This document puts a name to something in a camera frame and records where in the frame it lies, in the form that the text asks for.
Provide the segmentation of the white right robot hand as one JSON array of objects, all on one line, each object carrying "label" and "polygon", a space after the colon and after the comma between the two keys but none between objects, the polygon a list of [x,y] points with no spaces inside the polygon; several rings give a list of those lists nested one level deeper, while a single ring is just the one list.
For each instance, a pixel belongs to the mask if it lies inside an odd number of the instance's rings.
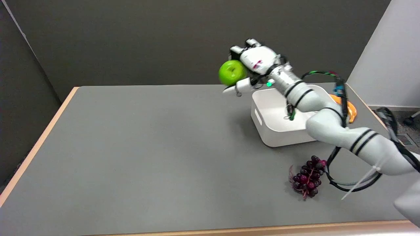
[{"label": "white right robot hand", "polygon": [[260,89],[270,73],[281,65],[280,57],[254,38],[246,39],[244,46],[231,46],[228,61],[219,68],[219,80],[225,85],[222,93],[240,97]]}]

